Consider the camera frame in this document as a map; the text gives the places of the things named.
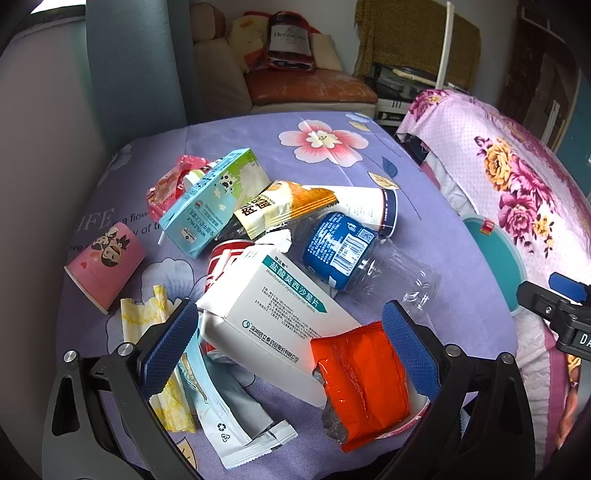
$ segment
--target crumpled paper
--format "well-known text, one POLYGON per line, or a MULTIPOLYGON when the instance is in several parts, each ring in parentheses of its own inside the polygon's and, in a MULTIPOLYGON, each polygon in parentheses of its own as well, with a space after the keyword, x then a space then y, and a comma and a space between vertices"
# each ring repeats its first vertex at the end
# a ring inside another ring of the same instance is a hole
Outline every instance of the crumpled paper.
MULTIPOLYGON (((154 295, 146 303, 140 304, 135 304, 132 299, 121 299, 125 342, 137 343, 150 326, 165 322, 181 302, 179 299, 173 304, 167 298, 166 289, 162 285, 154 286, 154 295)), ((175 367, 164 390, 157 395, 152 395, 150 405, 169 432, 195 433, 195 423, 184 394, 178 367, 175 367)))

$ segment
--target clear plastic bottle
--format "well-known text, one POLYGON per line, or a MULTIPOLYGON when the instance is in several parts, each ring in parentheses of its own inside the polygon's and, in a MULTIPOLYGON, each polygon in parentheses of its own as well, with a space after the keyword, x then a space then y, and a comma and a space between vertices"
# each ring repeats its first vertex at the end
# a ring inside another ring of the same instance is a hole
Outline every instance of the clear plastic bottle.
POLYGON ((379 239, 375 231, 338 212, 303 219, 292 235, 289 256, 294 261, 377 318, 390 300, 398 300, 413 320, 426 318, 441 277, 391 240, 379 239))

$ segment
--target red label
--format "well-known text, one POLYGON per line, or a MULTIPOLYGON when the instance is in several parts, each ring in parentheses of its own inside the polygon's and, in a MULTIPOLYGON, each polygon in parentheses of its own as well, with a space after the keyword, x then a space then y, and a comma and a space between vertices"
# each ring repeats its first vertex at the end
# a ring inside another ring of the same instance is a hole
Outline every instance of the red label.
POLYGON ((482 226, 480 227, 480 232, 484 233, 485 235, 490 235, 494 227, 495 222, 488 218, 485 218, 484 222, 482 222, 482 226))

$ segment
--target whole milk carton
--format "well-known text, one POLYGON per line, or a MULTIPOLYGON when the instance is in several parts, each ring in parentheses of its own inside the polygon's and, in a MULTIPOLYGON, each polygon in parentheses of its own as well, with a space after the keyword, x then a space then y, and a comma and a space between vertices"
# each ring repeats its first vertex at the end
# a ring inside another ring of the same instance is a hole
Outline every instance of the whole milk carton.
POLYGON ((162 216, 160 226, 177 247, 196 258, 228 223, 234 210, 270 182, 250 148, 234 150, 183 193, 162 216))

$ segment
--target pink floral blanket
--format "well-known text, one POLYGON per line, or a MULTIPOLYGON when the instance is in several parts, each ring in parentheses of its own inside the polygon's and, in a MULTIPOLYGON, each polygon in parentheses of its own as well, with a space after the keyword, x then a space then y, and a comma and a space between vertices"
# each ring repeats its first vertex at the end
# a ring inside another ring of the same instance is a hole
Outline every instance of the pink floral blanket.
MULTIPOLYGON (((591 283, 589 202, 558 158, 525 128, 473 97, 427 90, 398 134, 422 140, 474 210, 507 232, 528 280, 548 288, 550 274, 558 271, 591 283)), ((523 310, 514 320, 539 470, 560 444, 559 428, 564 430, 566 360, 538 316, 523 310)))
POLYGON ((591 208, 556 156, 494 107, 427 90, 398 130, 419 137, 475 210, 513 239, 528 279, 554 271, 591 283, 591 208))

